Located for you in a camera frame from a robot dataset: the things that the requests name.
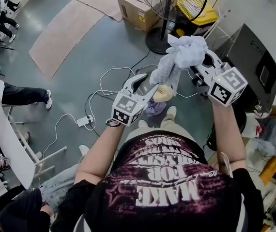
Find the white sneaker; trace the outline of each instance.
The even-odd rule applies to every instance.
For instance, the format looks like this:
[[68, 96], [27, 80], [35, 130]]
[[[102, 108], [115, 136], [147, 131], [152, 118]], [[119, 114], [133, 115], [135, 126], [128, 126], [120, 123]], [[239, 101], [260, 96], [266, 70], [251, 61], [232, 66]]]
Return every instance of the white sneaker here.
[[85, 146], [85, 145], [80, 145], [80, 146], [79, 146], [79, 149], [80, 149], [80, 151], [81, 151], [82, 156], [85, 156], [86, 153], [90, 150], [90, 149], [89, 149], [87, 146]]
[[30, 139], [30, 136], [31, 136], [31, 134], [30, 134], [30, 132], [28, 131], [28, 132], [26, 132], [26, 133], [24, 133], [24, 135], [23, 135], [23, 137], [24, 137], [24, 139], [25, 139], [25, 141], [28, 143], [28, 141], [29, 141], [29, 139]]
[[11, 43], [15, 39], [16, 35], [12, 34], [12, 37], [9, 39], [9, 43]]
[[49, 96], [49, 100], [46, 102], [46, 108], [50, 109], [52, 106], [52, 98], [51, 98], [51, 90], [47, 90], [47, 95]]
[[142, 128], [142, 127], [149, 127], [148, 123], [146, 121], [144, 121], [143, 119], [139, 120], [138, 122], [138, 127]]
[[167, 113], [166, 115], [172, 115], [174, 118], [176, 117], [177, 115], [177, 108], [175, 106], [171, 106], [168, 110], [167, 110]]

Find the yellow bin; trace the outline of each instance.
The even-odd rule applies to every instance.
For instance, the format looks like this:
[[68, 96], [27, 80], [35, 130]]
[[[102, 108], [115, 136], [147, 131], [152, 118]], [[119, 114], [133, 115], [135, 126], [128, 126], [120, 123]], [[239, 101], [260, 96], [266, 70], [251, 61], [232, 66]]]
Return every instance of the yellow bin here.
[[193, 16], [189, 10], [184, 6], [185, 3], [190, 2], [191, 5], [196, 4], [196, 7], [201, 6], [198, 0], [178, 0], [177, 1], [177, 16], [174, 27], [174, 34], [176, 36], [183, 35], [202, 35], [208, 28], [219, 18], [214, 9], [206, 4], [201, 14], [193, 21]]

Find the floor fan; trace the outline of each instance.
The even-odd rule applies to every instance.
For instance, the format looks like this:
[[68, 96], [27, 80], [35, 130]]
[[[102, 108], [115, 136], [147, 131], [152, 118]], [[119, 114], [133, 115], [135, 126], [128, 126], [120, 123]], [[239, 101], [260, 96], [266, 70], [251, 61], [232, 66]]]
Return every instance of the floor fan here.
[[167, 43], [167, 22], [174, 22], [177, 7], [190, 21], [195, 20], [203, 11], [207, 0], [145, 0], [152, 10], [164, 19], [163, 26], [151, 29], [146, 36], [146, 45], [151, 51], [159, 54], [166, 54], [170, 47]]

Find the white table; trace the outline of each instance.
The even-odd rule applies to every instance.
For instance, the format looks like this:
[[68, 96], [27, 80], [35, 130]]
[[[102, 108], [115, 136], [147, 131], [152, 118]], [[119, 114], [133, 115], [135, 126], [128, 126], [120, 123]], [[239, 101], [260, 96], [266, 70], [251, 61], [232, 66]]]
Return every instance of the white table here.
[[[20, 130], [16, 127], [12, 116], [8, 116], [4, 113], [3, 108], [0, 105], [0, 147], [4, 156], [10, 158], [10, 167], [12, 171], [15, 173], [24, 188], [28, 189], [31, 186], [34, 177], [55, 167], [51, 166], [41, 171], [44, 161], [62, 151], [65, 151], [67, 147], [64, 147], [57, 152], [45, 157], [44, 159], [39, 160], [31, 147], [25, 141]], [[20, 136], [24, 147], [17, 138], [13, 128]], [[35, 174], [37, 166], [39, 167], [39, 171], [37, 174]]]

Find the black box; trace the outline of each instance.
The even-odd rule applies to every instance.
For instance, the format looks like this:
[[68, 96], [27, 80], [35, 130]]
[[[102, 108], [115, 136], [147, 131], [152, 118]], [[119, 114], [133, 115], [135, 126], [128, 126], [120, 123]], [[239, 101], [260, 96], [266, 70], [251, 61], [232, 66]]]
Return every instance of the black box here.
[[276, 63], [251, 29], [243, 24], [215, 53], [248, 82], [235, 103], [246, 112], [270, 112], [276, 96]]

